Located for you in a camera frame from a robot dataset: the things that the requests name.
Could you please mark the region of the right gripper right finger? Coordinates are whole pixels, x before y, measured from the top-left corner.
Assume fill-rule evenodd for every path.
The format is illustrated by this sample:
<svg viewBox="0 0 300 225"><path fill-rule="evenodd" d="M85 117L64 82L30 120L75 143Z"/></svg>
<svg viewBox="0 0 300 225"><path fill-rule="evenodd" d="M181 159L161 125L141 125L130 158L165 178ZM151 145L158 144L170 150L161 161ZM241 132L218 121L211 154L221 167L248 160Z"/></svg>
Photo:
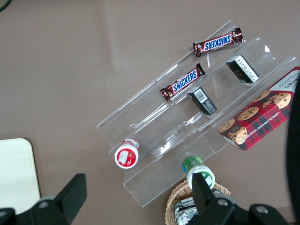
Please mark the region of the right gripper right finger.
<svg viewBox="0 0 300 225"><path fill-rule="evenodd" d="M194 173L193 200L198 214L188 222L189 225L231 225L234 204L226 198L216 198L200 173Z"/></svg>

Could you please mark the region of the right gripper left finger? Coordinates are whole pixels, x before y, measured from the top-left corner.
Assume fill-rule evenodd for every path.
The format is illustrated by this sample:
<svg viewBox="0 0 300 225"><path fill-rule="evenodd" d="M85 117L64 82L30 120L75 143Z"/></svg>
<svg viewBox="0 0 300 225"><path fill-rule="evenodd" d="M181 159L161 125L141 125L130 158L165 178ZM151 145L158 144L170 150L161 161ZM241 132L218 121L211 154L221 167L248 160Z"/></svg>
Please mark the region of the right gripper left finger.
<svg viewBox="0 0 300 225"><path fill-rule="evenodd" d="M76 174L55 196L16 216L18 225L70 225L87 199L86 175Z"/></svg>

